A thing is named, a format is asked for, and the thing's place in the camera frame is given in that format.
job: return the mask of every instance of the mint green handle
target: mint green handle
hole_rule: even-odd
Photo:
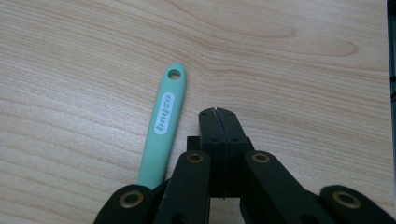
[[[186,71],[181,63],[168,66],[154,103],[137,184],[150,189],[164,179],[178,117],[183,105]]]

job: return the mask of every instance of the hanging hole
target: hanging hole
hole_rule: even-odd
[[[200,154],[190,154],[187,156],[187,160],[193,163],[199,163],[204,160],[204,157]]]
[[[266,163],[270,160],[270,158],[265,154],[254,154],[253,160],[256,162]]]
[[[189,219],[183,213],[176,213],[171,217],[172,224],[187,224],[189,223]]]
[[[177,70],[171,70],[168,73],[168,77],[172,80],[178,80],[180,78],[180,72]]]
[[[300,220],[304,223],[304,224],[319,224],[319,221],[316,217],[314,217],[311,214],[301,214],[300,215]]]
[[[136,207],[143,202],[143,199],[143,194],[139,190],[134,189],[122,194],[120,197],[120,205],[123,208]]]
[[[332,194],[332,198],[347,208],[357,209],[361,207],[361,201],[359,201],[359,199],[357,199],[352,194],[346,193],[345,191],[334,192]]]

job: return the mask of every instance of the wooden table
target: wooden table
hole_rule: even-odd
[[[307,189],[394,215],[386,1],[1,1],[0,223],[92,223],[135,183],[171,62],[188,72],[172,174],[223,107]],[[243,223],[212,200],[211,223]]]

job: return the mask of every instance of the wood grain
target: wood grain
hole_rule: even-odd
[[[92,223],[134,183],[157,86],[188,72],[168,176],[197,114],[237,114],[318,193],[394,216],[386,1],[0,1],[0,223]],[[214,200],[211,223],[243,223]]]

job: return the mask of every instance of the black plastic part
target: black plastic part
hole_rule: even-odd
[[[117,190],[94,223],[207,223],[210,197],[239,197],[249,224],[396,223],[353,189],[305,190],[276,157],[254,150],[233,112],[210,108],[199,121],[201,134],[188,137],[170,180]]]
[[[395,220],[354,189],[329,186],[319,195],[319,202],[339,223],[345,224],[395,224]]]
[[[243,197],[247,202],[257,200],[265,215],[265,223],[335,223],[270,153],[247,153],[244,174],[247,188]]]
[[[123,207],[120,202],[121,198],[123,195],[128,194],[129,192],[141,193],[141,197],[143,197],[141,199],[141,203],[133,207],[128,207],[128,205]],[[108,199],[107,203],[103,206],[93,223],[150,223],[152,220],[150,220],[149,213],[153,199],[154,196],[151,190],[146,187],[139,185],[125,186],[111,195],[110,199]]]
[[[389,85],[393,140],[393,178],[396,179],[396,1],[388,0]]]
[[[209,108],[199,114],[200,137],[188,138],[188,148],[199,149],[212,158],[210,196],[239,197],[243,155],[253,147],[235,113]]]
[[[207,223],[210,156],[202,151],[180,155],[154,223]]]

